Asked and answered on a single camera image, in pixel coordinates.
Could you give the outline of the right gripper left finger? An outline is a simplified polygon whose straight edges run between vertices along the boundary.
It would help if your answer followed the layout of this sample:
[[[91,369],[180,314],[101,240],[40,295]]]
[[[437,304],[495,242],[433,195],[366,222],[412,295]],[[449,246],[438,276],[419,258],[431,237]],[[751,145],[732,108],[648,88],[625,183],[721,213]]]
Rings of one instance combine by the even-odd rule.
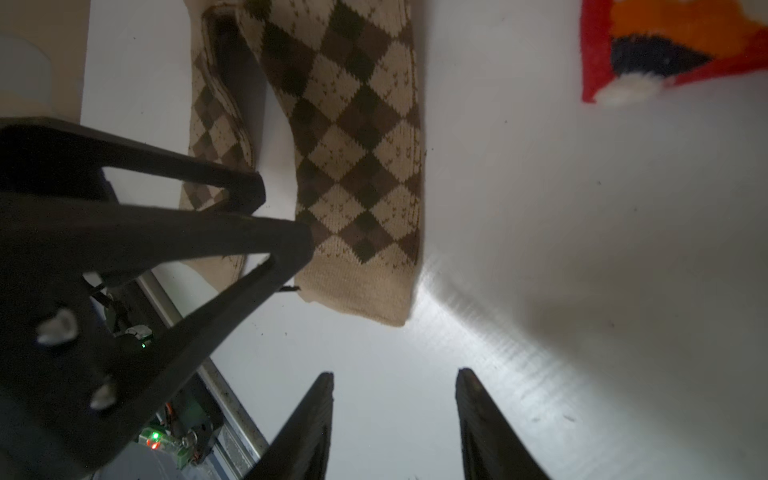
[[[321,373],[244,479],[319,480],[326,477],[333,389],[334,375]]]

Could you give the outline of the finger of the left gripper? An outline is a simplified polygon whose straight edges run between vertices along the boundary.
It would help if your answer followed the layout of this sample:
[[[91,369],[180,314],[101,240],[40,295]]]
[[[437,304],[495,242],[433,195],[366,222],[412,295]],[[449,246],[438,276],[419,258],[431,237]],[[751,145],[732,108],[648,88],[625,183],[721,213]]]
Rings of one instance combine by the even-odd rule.
[[[1,190],[49,197],[116,201],[105,167],[223,189],[215,211],[250,215],[265,203],[256,172],[169,150],[49,117],[1,119]]]

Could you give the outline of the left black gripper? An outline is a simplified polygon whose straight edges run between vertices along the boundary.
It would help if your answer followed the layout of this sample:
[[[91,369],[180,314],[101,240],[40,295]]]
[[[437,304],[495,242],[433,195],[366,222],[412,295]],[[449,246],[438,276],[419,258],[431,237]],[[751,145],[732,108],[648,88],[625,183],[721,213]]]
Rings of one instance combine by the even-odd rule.
[[[173,326],[138,285],[163,263],[239,254],[265,260]],[[311,255],[295,221],[3,194],[2,472],[109,463]]]

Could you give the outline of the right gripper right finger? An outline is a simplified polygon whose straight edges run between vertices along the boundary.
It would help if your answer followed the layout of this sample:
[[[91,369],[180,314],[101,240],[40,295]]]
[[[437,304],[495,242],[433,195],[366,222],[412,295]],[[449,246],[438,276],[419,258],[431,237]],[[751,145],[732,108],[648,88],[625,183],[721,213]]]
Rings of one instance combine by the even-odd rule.
[[[473,370],[459,370],[455,397],[466,479],[549,478]]]

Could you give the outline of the brown argyle sock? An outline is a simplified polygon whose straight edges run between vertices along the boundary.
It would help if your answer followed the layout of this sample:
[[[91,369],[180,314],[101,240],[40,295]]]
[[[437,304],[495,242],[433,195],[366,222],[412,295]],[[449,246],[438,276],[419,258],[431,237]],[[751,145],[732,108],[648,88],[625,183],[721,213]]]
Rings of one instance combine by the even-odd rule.
[[[246,1],[238,26],[292,134],[302,299],[389,326],[410,315],[423,155],[406,1]]]
[[[241,112],[223,79],[216,47],[224,41],[221,23],[234,22],[234,37],[245,41],[251,59],[262,51],[265,23],[255,19],[246,8],[249,1],[183,1],[191,27],[192,105],[189,127],[191,157],[255,171],[253,145],[246,132]],[[179,206],[183,210],[202,211],[227,200],[223,187],[185,181]],[[185,261],[217,292],[236,282],[243,271],[245,256],[209,257]]]

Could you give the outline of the red christmas sock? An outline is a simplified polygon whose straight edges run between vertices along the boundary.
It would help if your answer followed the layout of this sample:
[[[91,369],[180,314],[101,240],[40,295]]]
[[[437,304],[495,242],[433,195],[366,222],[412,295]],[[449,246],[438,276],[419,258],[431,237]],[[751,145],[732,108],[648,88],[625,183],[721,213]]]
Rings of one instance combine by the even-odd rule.
[[[584,1],[582,100],[641,102],[680,85],[767,67],[764,1]]]

